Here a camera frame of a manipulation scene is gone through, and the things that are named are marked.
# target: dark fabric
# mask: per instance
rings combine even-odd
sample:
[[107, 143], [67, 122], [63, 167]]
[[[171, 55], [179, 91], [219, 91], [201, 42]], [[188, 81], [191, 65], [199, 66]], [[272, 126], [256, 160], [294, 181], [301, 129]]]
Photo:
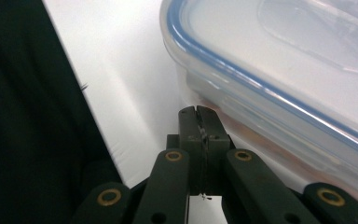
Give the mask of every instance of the dark fabric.
[[0, 223], [67, 223], [110, 181], [121, 179], [42, 2], [0, 0]]

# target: container rim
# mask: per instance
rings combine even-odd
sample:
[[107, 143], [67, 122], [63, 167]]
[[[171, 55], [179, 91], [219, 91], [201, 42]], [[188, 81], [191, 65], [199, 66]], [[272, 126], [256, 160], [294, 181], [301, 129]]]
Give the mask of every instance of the container rim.
[[204, 47], [199, 41], [189, 35], [181, 24], [181, 12], [185, 4], [186, 0], [172, 0], [168, 6], [166, 17], [168, 31], [174, 43], [180, 49], [194, 55], [220, 73], [227, 74], [246, 88], [358, 151], [357, 131], [304, 104], [286, 92], [279, 90], [216, 52]]

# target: transparent lid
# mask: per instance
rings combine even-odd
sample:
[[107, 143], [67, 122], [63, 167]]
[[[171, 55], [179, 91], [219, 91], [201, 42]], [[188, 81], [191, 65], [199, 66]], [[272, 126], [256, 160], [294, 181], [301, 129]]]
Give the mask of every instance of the transparent lid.
[[172, 0], [178, 46], [358, 149], [358, 1]]

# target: plastic container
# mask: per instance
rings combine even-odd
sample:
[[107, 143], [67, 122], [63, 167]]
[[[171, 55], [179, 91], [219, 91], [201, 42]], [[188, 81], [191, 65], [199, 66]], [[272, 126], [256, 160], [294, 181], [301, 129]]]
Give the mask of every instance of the plastic container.
[[165, 0], [160, 23], [190, 104], [271, 142], [253, 146], [294, 188], [358, 199], [358, 1]]

